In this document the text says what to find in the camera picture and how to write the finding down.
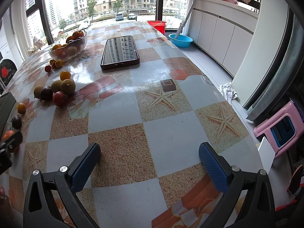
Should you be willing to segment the glass fruit bowl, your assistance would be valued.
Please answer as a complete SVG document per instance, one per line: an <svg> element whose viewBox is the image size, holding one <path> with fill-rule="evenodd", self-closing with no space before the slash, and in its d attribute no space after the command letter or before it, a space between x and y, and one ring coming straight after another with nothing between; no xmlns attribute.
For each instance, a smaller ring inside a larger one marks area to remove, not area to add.
<svg viewBox="0 0 304 228"><path fill-rule="evenodd" d="M82 30L83 36L78 37L75 40L71 39L67 42L66 46L57 47L54 46L49 50L49 55L53 60L62 60L64 62L71 60L78 56L87 45L87 32Z"/></svg>

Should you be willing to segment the red plastic bucket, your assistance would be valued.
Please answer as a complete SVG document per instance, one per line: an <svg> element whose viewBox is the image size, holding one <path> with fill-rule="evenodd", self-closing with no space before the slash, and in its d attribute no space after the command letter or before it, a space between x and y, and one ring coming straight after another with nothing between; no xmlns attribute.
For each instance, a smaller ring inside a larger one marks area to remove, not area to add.
<svg viewBox="0 0 304 228"><path fill-rule="evenodd" d="M165 28L166 28L166 22L165 21L147 21L149 25L151 25L153 28L155 28L157 31L165 34Z"/></svg>

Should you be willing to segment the olive round fruit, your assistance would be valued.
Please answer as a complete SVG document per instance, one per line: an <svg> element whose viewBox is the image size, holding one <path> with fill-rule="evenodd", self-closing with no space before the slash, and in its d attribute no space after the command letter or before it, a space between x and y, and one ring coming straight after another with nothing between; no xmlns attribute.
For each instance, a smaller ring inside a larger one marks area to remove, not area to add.
<svg viewBox="0 0 304 228"><path fill-rule="evenodd" d="M34 91L33 91L33 95L34 95L34 98L37 98L37 99L40 99L41 97L41 91L44 87L41 86L41 85L38 85L35 87Z"/></svg>

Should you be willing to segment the large orange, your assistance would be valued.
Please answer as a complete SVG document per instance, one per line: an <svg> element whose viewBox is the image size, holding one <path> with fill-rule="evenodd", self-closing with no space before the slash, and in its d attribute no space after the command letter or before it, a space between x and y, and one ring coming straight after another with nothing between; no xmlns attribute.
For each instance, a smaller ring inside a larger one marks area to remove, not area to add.
<svg viewBox="0 0 304 228"><path fill-rule="evenodd" d="M23 136L20 131L9 130L4 134L3 142L1 143L1 149L5 148L10 153L13 153L17 151L22 140Z"/></svg>

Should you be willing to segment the white washing machine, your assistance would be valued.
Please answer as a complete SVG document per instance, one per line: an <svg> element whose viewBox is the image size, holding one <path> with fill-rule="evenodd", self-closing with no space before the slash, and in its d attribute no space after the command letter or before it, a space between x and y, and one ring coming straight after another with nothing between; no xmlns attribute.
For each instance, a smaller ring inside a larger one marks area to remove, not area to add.
<svg viewBox="0 0 304 228"><path fill-rule="evenodd" d="M8 83L10 82L10 80L12 79L12 77L14 76L14 74L17 71L17 67L15 65L15 63L10 60L10 59L1 59L1 64L0 64L0 68L1 68L1 83L4 84L4 88L0 87L1 90L1 94L3 93L4 89L6 88L6 86L8 85Z"/></svg>

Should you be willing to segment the dark purple plum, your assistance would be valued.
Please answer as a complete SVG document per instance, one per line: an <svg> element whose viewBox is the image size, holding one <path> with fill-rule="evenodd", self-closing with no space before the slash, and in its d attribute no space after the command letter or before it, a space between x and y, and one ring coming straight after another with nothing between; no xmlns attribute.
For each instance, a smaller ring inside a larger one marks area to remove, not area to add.
<svg viewBox="0 0 304 228"><path fill-rule="evenodd" d="M51 101L53 100L53 91L51 90L50 86L46 86L42 88L40 92L40 99L44 101Z"/></svg>

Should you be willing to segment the yellow small fruit by bowl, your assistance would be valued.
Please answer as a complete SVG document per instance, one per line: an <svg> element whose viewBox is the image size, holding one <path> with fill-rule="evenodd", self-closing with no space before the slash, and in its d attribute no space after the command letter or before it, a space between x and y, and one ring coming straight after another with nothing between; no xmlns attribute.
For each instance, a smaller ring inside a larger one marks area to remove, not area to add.
<svg viewBox="0 0 304 228"><path fill-rule="evenodd" d="M56 68L61 68L62 66L63 66L63 61L62 60L55 61L55 67Z"/></svg>

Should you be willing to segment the smartphone in red case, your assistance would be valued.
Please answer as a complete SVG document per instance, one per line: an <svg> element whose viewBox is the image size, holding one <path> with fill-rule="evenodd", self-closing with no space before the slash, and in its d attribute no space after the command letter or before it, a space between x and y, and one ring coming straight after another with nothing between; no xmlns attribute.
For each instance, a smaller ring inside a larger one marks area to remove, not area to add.
<svg viewBox="0 0 304 228"><path fill-rule="evenodd" d="M140 56L133 36L119 36L106 41L101 58L102 70L128 67L139 63Z"/></svg>

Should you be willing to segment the orange kumquat fruit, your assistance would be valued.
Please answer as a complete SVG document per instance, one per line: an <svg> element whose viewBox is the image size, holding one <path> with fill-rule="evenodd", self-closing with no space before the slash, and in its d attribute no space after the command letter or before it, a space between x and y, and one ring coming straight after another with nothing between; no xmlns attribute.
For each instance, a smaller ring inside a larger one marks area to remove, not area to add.
<svg viewBox="0 0 304 228"><path fill-rule="evenodd" d="M24 103L19 103L18 105L17 105L17 112L19 113L19 114L25 114L26 113L26 105L24 104Z"/></svg>

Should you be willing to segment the white rag cloth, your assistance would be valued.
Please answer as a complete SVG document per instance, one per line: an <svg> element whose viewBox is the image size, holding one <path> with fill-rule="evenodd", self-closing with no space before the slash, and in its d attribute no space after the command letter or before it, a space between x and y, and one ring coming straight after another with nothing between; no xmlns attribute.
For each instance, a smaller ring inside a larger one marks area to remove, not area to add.
<svg viewBox="0 0 304 228"><path fill-rule="evenodd" d="M218 88L218 91L230 105L232 105L233 100L238 98L238 94L232 87L231 82L221 84Z"/></svg>

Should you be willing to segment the dark red plum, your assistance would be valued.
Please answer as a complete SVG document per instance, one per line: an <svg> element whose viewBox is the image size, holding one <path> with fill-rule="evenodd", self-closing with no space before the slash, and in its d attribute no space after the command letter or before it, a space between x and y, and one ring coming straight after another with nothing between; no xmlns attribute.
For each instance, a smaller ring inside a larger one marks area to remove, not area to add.
<svg viewBox="0 0 304 228"><path fill-rule="evenodd" d="M53 103L57 107L63 107L66 105L67 96L62 91L58 91L53 95Z"/></svg>

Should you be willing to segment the brown round fruit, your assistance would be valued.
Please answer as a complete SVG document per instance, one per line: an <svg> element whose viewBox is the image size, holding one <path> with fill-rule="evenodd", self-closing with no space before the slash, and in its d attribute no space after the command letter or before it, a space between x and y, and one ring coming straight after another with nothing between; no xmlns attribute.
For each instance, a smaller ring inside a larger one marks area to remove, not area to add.
<svg viewBox="0 0 304 228"><path fill-rule="evenodd" d="M65 95L72 95L75 92L76 84L73 79L65 79L62 81L60 89Z"/></svg>

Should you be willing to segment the small orange tangerine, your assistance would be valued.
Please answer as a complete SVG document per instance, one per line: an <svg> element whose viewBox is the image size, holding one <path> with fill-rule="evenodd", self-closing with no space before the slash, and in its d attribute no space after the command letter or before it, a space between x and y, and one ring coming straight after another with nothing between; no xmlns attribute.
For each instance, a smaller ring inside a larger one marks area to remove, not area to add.
<svg viewBox="0 0 304 228"><path fill-rule="evenodd" d="M71 78L71 73L68 72L67 70L63 70L61 73L60 73L60 80L64 81L66 79L70 79Z"/></svg>

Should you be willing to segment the orange small fruit by bowl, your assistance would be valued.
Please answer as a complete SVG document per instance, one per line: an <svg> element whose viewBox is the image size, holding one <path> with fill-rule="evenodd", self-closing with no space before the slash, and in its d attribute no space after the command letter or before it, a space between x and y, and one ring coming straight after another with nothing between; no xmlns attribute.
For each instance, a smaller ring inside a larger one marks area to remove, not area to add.
<svg viewBox="0 0 304 228"><path fill-rule="evenodd" d="M52 66L53 64L55 63L55 60L53 60L53 59L51 59L50 61L49 61L49 64Z"/></svg>

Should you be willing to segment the tan round fruit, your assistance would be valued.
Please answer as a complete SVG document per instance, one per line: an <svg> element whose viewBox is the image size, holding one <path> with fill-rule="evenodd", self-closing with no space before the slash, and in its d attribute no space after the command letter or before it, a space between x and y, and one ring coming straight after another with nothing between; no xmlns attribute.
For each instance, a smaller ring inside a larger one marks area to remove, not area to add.
<svg viewBox="0 0 304 228"><path fill-rule="evenodd" d="M51 90L53 93L57 93L59 91L61 91L61 84L62 84L62 80L56 80L51 84Z"/></svg>

